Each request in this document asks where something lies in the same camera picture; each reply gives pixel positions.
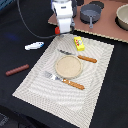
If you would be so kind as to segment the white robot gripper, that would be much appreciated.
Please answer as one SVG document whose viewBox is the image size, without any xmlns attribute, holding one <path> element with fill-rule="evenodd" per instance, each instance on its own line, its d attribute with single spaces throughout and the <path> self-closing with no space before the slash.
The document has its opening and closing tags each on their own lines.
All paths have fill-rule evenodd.
<svg viewBox="0 0 128 128">
<path fill-rule="evenodd" d="M 56 15 L 60 34 L 69 33 L 74 29 L 72 0 L 51 0 L 51 8 Z"/>
</svg>

